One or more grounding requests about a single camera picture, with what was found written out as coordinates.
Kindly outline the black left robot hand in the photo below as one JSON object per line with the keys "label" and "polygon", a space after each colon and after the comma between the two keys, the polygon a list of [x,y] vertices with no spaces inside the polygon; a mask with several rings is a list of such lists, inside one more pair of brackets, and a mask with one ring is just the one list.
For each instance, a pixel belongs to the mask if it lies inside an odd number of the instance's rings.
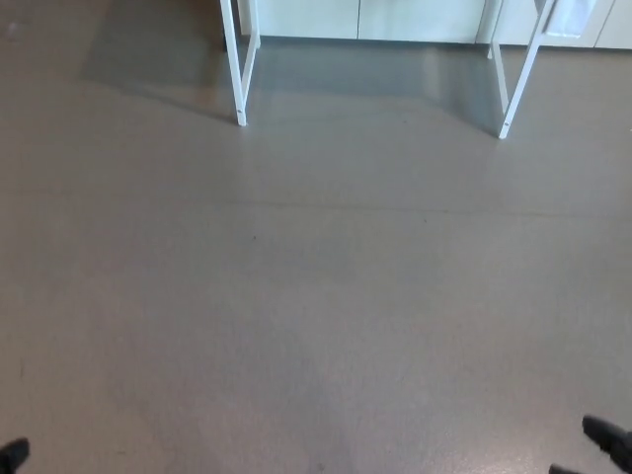
{"label": "black left robot hand", "polygon": [[1,474],[16,474],[18,469],[28,460],[31,445],[27,438],[20,437],[1,446]]}

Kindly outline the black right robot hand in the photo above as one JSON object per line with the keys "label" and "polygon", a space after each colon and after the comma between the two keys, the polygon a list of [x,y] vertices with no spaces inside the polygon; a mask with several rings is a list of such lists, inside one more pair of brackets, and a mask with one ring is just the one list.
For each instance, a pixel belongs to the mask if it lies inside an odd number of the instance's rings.
{"label": "black right robot hand", "polygon": [[607,454],[623,473],[631,472],[631,432],[602,418],[585,415],[584,434]]}

